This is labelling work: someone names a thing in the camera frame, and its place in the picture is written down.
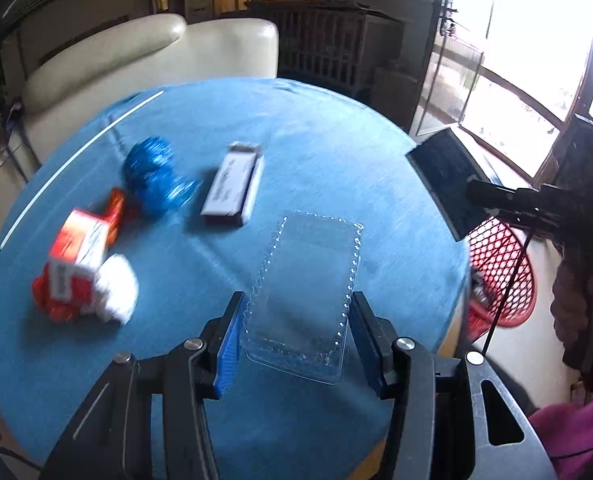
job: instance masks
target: white leather couch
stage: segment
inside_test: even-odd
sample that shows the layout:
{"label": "white leather couch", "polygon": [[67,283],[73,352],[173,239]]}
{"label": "white leather couch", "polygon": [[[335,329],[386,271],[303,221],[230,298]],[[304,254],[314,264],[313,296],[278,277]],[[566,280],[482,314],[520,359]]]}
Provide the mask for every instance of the white leather couch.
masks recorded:
{"label": "white leather couch", "polygon": [[[177,14],[146,16],[86,38],[31,74],[22,94],[26,131],[45,160],[100,110],[128,94],[228,76],[273,78],[277,64],[278,32],[265,20],[187,25]],[[23,148],[16,155],[32,174]],[[0,169],[0,226],[23,184],[10,162]]]}

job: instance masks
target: white cloth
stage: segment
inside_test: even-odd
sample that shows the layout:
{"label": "white cloth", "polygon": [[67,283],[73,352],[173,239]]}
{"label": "white cloth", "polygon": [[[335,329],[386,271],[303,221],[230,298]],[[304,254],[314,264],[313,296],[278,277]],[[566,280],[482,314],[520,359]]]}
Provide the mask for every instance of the white cloth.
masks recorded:
{"label": "white cloth", "polygon": [[138,281],[123,254],[113,254],[103,263],[94,280],[94,292],[94,310],[104,322],[130,321],[138,299]]}

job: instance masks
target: blue tablecloth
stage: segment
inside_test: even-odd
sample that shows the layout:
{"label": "blue tablecloth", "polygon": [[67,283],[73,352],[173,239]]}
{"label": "blue tablecloth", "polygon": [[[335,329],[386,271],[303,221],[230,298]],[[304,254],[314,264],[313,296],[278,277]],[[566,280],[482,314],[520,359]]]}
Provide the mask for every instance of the blue tablecloth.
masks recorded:
{"label": "blue tablecloth", "polygon": [[[287,80],[211,80],[164,93],[112,128],[61,173],[0,251],[0,411],[30,456],[42,462],[83,397],[120,350],[168,352],[220,316],[233,291],[249,291],[278,215],[303,210],[365,225],[355,290],[375,314],[436,350],[467,272],[455,243],[408,164],[414,143],[353,100]],[[62,164],[94,135],[158,89],[100,113],[73,135],[21,193],[0,234]],[[130,148],[166,137],[180,174],[205,179],[181,210],[136,220],[114,248],[130,260],[140,297],[125,326],[96,317],[52,324],[30,284],[72,208],[102,212]],[[226,145],[260,142],[266,153],[252,219],[208,228],[199,217]],[[208,401],[214,453],[225,480],[341,480],[387,431],[391,411],[366,384],[352,341],[335,386],[241,359],[233,387]],[[155,405],[160,424],[160,404]],[[162,433],[153,449],[161,470]]]}

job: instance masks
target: red box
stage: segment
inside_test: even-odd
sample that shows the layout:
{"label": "red box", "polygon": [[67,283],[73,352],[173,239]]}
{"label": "red box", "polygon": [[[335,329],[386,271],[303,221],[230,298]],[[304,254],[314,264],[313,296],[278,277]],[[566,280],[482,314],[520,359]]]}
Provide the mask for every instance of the red box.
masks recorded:
{"label": "red box", "polygon": [[52,300],[82,308],[94,301],[94,278],[105,261],[110,224],[74,209],[56,236],[48,256]]}

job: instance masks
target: clear plastic container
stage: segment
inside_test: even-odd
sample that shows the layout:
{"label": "clear plastic container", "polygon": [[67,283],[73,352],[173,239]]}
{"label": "clear plastic container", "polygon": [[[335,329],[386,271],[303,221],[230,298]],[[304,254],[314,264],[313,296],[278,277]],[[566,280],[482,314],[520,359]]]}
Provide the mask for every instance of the clear plastic container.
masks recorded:
{"label": "clear plastic container", "polygon": [[339,381],[362,232],[361,224],[310,213],[279,219],[243,316],[250,359]]}

